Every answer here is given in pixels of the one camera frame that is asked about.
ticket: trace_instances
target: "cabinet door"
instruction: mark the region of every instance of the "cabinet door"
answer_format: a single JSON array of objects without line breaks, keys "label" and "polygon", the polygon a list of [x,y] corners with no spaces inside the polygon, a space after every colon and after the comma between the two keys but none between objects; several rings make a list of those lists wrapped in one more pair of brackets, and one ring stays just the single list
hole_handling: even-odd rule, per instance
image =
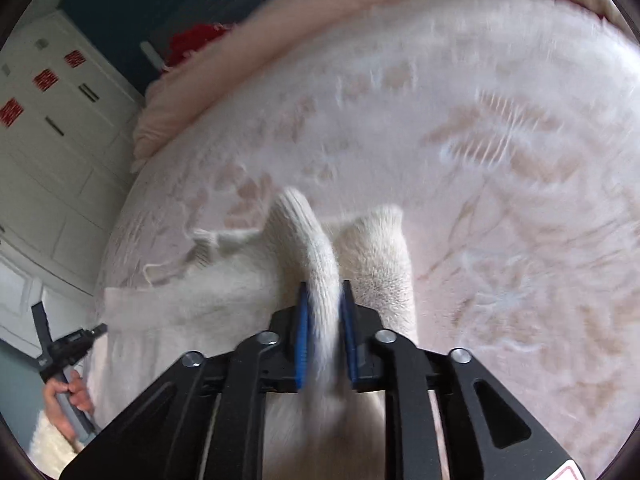
[{"label": "cabinet door", "polygon": [[140,109],[140,103],[122,88],[122,80],[107,74],[100,54],[88,49],[86,40],[60,13],[25,27],[22,50],[40,56],[47,66],[68,81],[116,131]]},{"label": "cabinet door", "polygon": [[[64,136],[69,136],[101,160],[118,130],[93,108],[78,88],[54,72],[44,56],[19,59],[15,66],[13,84],[20,97],[34,110],[50,118]],[[55,82],[43,90],[36,81],[46,74]]]},{"label": "cabinet door", "polygon": [[92,325],[93,298],[0,243],[0,338],[32,357],[41,352],[31,305],[42,301],[53,339]]},{"label": "cabinet door", "polygon": [[100,173],[96,175],[96,182],[89,178],[84,184],[76,204],[93,210],[104,227],[42,186],[18,164],[10,150],[0,150],[3,237],[33,261],[86,292],[94,288],[102,252],[125,197],[117,187],[110,187],[109,180],[101,180]]},{"label": "cabinet door", "polygon": [[1,132],[2,146],[28,173],[52,193],[77,196],[92,171],[92,162],[82,149],[50,117],[37,112],[11,85],[0,89],[0,104],[15,99],[24,112]]}]

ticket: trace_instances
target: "pink fabric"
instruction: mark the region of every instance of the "pink fabric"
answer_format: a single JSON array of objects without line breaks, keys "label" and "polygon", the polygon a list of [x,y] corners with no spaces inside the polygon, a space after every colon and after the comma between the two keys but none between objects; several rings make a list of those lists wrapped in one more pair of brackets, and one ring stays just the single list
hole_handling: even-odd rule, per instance
[{"label": "pink fabric", "polygon": [[470,348],[595,479],[640,416],[639,81],[566,0],[363,12],[148,162],[98,293],[157,283],[196,229],[260,228],[288,186],[323,221],[395,203],[420,345]]},{"label": "pink fabric", "polygon": [[386,1],[271,0],[232,34],[149,87],[146,109],[134,132],[135,158],[152,156],[225,94],[300,41]]}]

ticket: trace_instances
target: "black tool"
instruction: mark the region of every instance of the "black tool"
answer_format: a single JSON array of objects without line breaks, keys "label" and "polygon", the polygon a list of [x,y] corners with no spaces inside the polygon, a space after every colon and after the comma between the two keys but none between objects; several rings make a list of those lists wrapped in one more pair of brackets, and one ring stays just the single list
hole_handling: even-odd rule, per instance
[{"label": "black tool", "polygon": [[[266,394],[303,386],[307,303],[303,283],[298,305],[273,314],[267,331],[235,351],[209,359],[184,354],[60,478],[259,480]],[[384,329],[376,311],[356,305],[349,282],[340,310],[353,388],[385,391],[386,480],[441,478],[428,390],[437,395],[452,480],[564,480],[562,471],[582,479],[564,449],[467,350],[416,348]]]},{"label": "black tool", "polygon": [[[31,314],[42,348],[42,355],[38,357],[40,377],[45,383],[50,378],[55,378],[62,383],[70,382],[72,367],[84,358],[94,341],[107,332],[107,326],[103,323],[93,330],[76,330],[53,341],[49,330],[49,320],[42,302],[31,307]],[[71,404],[69,397],[68,392],[56,394],[60,408],[76,432],[76,438],[82,444],[88,444],[95,438],[97,428],[86,413]]]}]

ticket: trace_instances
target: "gray handle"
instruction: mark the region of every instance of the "gray handle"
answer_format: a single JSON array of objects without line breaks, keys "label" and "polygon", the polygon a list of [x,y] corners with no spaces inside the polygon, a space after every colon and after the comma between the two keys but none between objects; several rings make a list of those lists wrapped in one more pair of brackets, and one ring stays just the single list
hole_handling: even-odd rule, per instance
[{"label": "gray handle", "polygon": [[[54,378],[59,380],[61,383],[68,383],[71,379],[71,367],[65,369],[65,372],[55,374]],[[63,394],[56,394],[56,399],[58,400],[58,404],[62,409],[62,413],[65,414],[69,423],[74,428],[76,432],[76,439],[78,439],[82,444],[88,444],[91,442],[95,435],[97,434],[96,428],[94,424],[89,420],[89,417],[85,412],[78,410],[70,401],[70,394],[65,392]]]}]

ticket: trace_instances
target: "white sweater sleeve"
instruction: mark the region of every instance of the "white sweater sleeve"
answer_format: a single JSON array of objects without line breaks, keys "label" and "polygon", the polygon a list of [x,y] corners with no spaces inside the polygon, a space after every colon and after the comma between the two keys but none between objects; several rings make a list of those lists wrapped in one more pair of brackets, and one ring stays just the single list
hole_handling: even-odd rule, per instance
[{"label": "white sweater sleeve", "polygon": [[52,478],[59,478],[62,470],[78,454],[76,449],[80,451],[79,444],[72,446],[49,422],[44,412],[38,414],[29,446],[29,458],[40,471]]}]

